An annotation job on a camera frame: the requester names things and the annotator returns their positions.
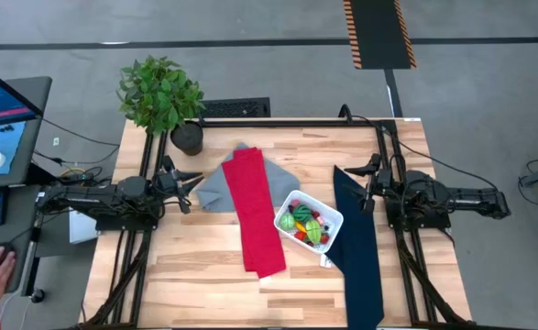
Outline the red cloth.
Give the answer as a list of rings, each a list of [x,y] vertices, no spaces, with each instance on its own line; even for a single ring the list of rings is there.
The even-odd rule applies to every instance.
[[[285,270],[262,152],[237,149],[231,160],[222,163],[222,170],[240,224],[245,270],[261,279]]]

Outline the black orange striped mat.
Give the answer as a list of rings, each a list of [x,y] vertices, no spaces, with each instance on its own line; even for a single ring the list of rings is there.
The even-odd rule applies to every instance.
[[[343,8],[356,69],[416,68],[399,0],[343,0]]]

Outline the white box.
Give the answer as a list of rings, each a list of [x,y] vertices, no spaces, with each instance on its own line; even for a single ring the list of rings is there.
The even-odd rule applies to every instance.
[[[91,217],[78,211],[69,212],[69,242],[80,244],[96,239],[98,232],[95,229],[96,221]]]

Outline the white perforated plastic basket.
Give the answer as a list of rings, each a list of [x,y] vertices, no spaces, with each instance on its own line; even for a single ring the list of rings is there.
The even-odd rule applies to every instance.
[[[303,241],[298,240],[294,236],[298,231],[300,231],[296,226],[291,231],[284,231],[280,228],[280,225],[279,225],[280,218],[284,214],[287,214],[287,213],[291,214],[293,209],[295,208],[291,205],[291,202],[293,200],[299,200],[301,202],[300,204],[305,204],[312,211],[319,212],[320,214],[319,217],[321,217],[324,221],[324,224],[321,225],[322,235],[327,234],[329,236],[329,240],[326,244],[321,244],[320,242],[318,244],[313,244],[309,240],[307,235]],[[322,203],[316,200],[315,198],[313,198],[312,196],[304,192],[301,192],[299,190],[293,190],[290,192],[290,194],[287,196],[287,198],[283,202],[283,205],[281,206],[279,211],[275,214],[274,221],[273,221],[273,225],[277,228],[277,230],[281,234],[283,234],[288,239],[292,240],[294,243],[301,245],[303,248],[306,248],[312,251],[312,253],[314,254],[324,254],[329,251],[331,246],[334,244],[334,241],[340,229],[342,228],[343,223],[344,223],[344,217],[342,216],[341,213],[336,211],[334,208],[328,206],[327,204]],[[329,225],[330,229],[326,231],[324,229],[324,225]]]

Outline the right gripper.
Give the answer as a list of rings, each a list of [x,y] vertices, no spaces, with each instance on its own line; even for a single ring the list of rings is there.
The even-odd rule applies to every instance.
[[[363,212],[372,214],[374,211],[375,201],[373,197],[387,196],[391,190],[392,174],[391,170],[381,169],[381,156],[374,153],[367,165],[357,168],[345,168],[345,172],[365,177],[368,176],[368,184],[366,188],[344,184],[343,187],[355,197],[365,197]]]

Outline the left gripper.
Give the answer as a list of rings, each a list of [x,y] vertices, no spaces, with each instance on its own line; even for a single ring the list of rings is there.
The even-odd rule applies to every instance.
[[[181,211],[188,214],[191,203],[187,196],[203,180],[202,176],[201,172],[181,172],[174,166],[170,156],[166,155],[162,158],[160,171],[156,175],[156,186],[169,198],[176,197]]]

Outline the navy blue cloth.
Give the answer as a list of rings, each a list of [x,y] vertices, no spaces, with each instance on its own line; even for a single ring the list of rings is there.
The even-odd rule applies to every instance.
[[[344,222],[326,256],[344,274],[348,330],[376,330],[384,318],[376,230],[353,194],[359,187],[334,167],[335,206]]]

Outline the black aluminium table frame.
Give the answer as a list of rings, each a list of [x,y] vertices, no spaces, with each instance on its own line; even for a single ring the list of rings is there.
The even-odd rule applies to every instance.
[[[259,121],[206,120],[203,151],[189,157],[167,142],[181,171],[214,171],[240,143],[262,149],[295,175],[301,190],[335,206],[333,167],[358,167],[379,152],[374,128],[349,126],[342,118]],[[146,132],[126,121],[114,181],[139,174]],[[346,327],[343,274],[320,267],[320,256],[281,236],[287,269],[267,280],[245,272],[236,213],[204,212],[193,192],[190,214],[167,205],[154,231],[138,327],[296,328]],[[395,235],[384,203],[376,198],[377,234],[385,318],[381,326],[411,325]],[[430,280],[457,314],[471,319],[453,243],[435,229],[420,230]],[[109,293],[119,234],[102,233],[84,297],[87,321]]]

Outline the green potted plant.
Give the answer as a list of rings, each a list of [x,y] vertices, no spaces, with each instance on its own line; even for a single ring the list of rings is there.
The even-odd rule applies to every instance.
[[[116,95],[120,112],[147,133],[168,133],[171,143],[189,156],[203,150],[203,91],[180,64],[166,57],[135,60],[121,69]]]

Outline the grey cloth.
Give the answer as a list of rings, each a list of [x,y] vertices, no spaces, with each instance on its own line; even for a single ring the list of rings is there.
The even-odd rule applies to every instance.
[[[200,206],[209,212],[251,214],[281,205],[300,181],[259,148],[239,143],[196,190]]]

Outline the black floor grille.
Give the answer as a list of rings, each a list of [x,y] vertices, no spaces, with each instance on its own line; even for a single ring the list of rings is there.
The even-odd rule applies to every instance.
[[[271,117],[268,97],[202,101],[203,118]]]

